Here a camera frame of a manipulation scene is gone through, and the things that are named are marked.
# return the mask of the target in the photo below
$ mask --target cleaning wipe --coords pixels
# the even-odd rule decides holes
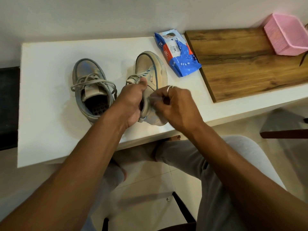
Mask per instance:
[[[201,64],[177,30],[155,33],[155,40],[178,76],[189,75],[201,68]]]

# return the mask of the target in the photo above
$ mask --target hand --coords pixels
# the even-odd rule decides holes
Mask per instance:
[[[158,89],[151,94],[164,99],[164,101],[154,101],[154,108],[158,116],[162,115],[176,130],[187,136],[204,122],[189,90],[170,87],[167,92],[168,87]]]
[[[142,100],[142,93],[148,86],[146,78],[140,78],[138,84],[128,84],[123,87],[120,95],[112,106],[117,106],[119,112],[125,114],[125,127],[131,127],[140,118],[139,105]]]

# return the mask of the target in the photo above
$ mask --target white wall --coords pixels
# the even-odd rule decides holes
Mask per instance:
[[[20,43],[257,26],[272,12],[308,22],[308,0],[0,0],[0,67]]]

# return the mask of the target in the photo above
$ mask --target white table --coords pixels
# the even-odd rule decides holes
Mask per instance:
[[[213,103],[199,71],[177,77],[153,37],[24,43],[18,131],[18,167],[67,156],[90,128],[70,90],[72,69],[79,59],[91,58],[104,70],[118,92],[133,74],[136,57],[152,51],[166,64],[168,84],[191,90],[203,120],[217,125],[272,110],[308,97],[308,84],[254,96]],[[175,130],[136,123],[124,133],[118,149],[170,137]]]

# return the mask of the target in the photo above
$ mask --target ring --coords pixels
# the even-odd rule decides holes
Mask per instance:
[[[168,93],[168,91],[169,91],[169,88],[171,88],[171,87],[174,87],[174,86],[170,85],[170,86],[167,88],[167,93]]]

